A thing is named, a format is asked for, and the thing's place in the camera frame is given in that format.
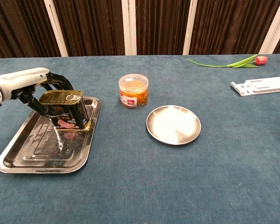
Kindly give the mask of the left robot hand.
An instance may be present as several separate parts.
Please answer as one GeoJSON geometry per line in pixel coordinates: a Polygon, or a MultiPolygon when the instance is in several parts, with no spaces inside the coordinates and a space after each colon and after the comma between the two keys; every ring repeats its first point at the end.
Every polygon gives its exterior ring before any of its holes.
{"type": "Polygon", "coordinates": [[[53,85],[57,90],[73,90],[66,77],[52,73],[47,68],[21,70],[0,75],[0,106],[4,101],[19,99],[40,115],[57,116],[57,112],[51,112],[33,96],[39,85],[46,90],[52,89],[50,85],[53,85]]]}

